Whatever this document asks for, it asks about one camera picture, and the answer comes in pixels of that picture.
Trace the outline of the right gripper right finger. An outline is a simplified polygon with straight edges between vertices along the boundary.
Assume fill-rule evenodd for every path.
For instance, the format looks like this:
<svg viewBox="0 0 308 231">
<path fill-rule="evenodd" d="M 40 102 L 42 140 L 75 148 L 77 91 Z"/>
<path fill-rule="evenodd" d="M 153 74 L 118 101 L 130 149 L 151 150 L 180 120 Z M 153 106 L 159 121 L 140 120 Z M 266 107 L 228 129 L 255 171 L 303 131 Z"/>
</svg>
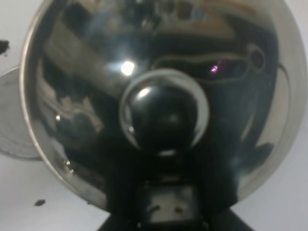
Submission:
<svg viewBox="0 0 308 231">
<path fill-rule="evenodd" d="M 224 211 L 224 231 L 253 231 L 242 219 L 240 219 L 230 208 Z"/>
</svg>

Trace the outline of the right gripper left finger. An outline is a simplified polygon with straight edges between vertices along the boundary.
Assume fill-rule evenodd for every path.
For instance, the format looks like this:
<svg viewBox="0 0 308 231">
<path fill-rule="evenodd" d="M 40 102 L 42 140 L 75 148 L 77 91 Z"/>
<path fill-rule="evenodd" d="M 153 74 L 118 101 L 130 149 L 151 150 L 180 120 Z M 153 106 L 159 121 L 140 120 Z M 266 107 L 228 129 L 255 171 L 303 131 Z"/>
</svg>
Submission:
<svg viewBox="0 0 308 231">
<path fill-rule="evenodd" d="M 110 215 L 106 221 L 97 229 L 97 231 L 114 231 L 116 229 L 116 218 Z"/>
</svg>

